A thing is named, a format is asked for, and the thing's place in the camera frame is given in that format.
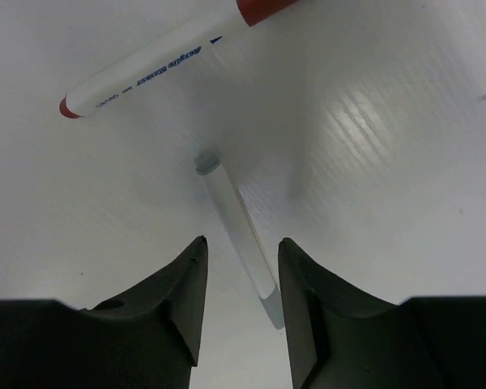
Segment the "grey cap white marker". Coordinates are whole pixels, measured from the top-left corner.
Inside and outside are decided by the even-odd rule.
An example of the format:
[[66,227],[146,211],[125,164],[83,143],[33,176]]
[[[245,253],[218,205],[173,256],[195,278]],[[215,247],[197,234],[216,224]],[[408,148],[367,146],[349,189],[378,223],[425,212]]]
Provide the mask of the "grey cap white marker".
[[274,328],[278,330],[284,328],[279,286],[239,190],[232,183],[217,154],[201,153],[195,157],[194,163],[196,173],[207,188],[216,213],[263,309]]

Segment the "dark red cap marker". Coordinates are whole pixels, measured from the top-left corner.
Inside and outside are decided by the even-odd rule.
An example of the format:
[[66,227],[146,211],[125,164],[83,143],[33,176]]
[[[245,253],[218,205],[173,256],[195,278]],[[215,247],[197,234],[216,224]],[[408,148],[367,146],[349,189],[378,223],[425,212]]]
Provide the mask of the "dark red cap marker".
[[259,24],[293,3],[289,0],[217,1],[71,89],[60,102],[59,112],[69,119],[92,116],[227,36]]

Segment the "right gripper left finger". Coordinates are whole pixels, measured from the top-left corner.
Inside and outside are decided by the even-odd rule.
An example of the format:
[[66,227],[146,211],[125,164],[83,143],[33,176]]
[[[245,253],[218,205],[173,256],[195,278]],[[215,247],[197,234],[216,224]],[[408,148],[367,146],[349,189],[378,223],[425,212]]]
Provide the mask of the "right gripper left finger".
[[0,300],[0,388],[187,388],[198,364],[208,245],[88,310]]

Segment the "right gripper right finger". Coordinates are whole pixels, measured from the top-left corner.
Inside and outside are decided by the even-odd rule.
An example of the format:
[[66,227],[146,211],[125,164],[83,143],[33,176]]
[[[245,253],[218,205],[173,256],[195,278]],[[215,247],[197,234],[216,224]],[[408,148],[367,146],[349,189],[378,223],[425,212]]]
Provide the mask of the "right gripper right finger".
[[278,264],[294,387],[486,388],[485,296],[391,304],[289,238]]

